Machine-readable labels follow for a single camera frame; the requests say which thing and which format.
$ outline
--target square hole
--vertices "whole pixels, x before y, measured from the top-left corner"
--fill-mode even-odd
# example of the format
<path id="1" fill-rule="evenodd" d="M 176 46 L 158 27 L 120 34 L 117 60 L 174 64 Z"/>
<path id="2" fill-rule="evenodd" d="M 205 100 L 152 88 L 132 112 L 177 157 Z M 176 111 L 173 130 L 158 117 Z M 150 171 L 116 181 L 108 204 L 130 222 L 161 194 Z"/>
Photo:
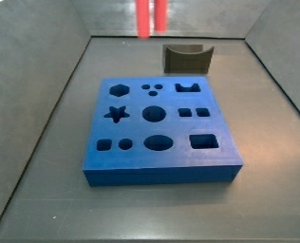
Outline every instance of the square hole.
<path id="1" fill-rule="evenodd" d="M 178 109 L 180 117 L 182 118 L 190 118 L 192 117 L 192 111 L 188 108 Z"/>
<path id="2" fill-rule="evenodd" d="M 100 140 L 97 142 L 97 150 L 98 151 L 109 151 L 113 148 L 112 140 Z"/>
<path id="3" fill-rule="evenodd" d="M 197 112 L 197 116 L 201 118 L 208 118 L 210 116 L 210 111 L 208 108 L 197 108 L 196 112 Z"/>
<path id="4" fill-rule="evenodd" d="M 214 134 L 190 135 L 189 141 L 193 149 L 218 148 L 218 143 Z"/>

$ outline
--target notched hole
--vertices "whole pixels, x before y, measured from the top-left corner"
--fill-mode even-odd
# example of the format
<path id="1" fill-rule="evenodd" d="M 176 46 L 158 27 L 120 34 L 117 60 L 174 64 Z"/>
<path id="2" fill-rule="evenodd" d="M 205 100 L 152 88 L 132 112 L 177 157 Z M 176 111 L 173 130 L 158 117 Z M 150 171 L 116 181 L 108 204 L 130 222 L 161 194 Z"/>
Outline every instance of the notched hole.
<path id="1" fill-rule="evenodd" d="M 112 140 L 100 140 L 97 142 L 97 150 L 98 151 L 109 151 L 113 148 L 113 141 Z"/>
<path id="2" fill-rule="evenodd" d="M 192 87 L 184 87 L 181 84 L 176 84 L 176 91 L 180 93 L 193 93 L 193 92 L 201 92 L 201 88 L 198 84 L 193 84 Z"/>
<path id="3" fill-rule="evenodd" d="M 193 149 L 218 148 L 218 143 L 214 134 L 190 135 L 189 141 Z"/>

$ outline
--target hexagonal hole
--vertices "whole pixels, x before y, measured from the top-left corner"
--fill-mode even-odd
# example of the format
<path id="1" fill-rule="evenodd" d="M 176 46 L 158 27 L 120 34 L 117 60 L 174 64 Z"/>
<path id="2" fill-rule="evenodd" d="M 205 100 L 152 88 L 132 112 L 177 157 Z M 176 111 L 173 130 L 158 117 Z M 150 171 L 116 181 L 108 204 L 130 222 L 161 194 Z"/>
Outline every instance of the hexagonal hole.
<path id="1" fill-rule="evenodd" d="M 130 87 L 124 84 L 118 84 L 113 86 L 110 89 L 110 94 L 114 95 L 116 97 L 122 97 L 129 93 L 130 93 Z"/>

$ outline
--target foam tray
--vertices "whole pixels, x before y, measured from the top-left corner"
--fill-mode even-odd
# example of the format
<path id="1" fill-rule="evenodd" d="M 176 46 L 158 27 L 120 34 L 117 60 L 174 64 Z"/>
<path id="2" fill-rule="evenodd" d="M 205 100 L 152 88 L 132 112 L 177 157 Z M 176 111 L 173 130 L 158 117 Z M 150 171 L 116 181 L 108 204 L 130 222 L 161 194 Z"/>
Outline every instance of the foam tray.
<path id="1" fill-rule="evenodd" d="M 84 166 L 90 186 L 232 181 L 241 166 L 205 77 L 104 80 Z"/>

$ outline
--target metal floor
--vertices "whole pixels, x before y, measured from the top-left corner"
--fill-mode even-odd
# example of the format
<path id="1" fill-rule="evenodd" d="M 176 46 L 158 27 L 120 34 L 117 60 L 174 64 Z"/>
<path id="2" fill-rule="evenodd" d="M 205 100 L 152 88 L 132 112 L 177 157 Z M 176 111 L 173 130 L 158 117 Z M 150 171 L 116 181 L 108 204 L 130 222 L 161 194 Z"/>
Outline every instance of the metal floor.
<path id="1" fill-rule="evenodd" d="M 82 166 L 100 82 L 162 75 L 162 44 L 216 46 L 210 84 L 245 166 L 233 183 L 90 188 Z M 92 39 L 0 239 L 300 240 L 300 116 L 244 41 Z"/>

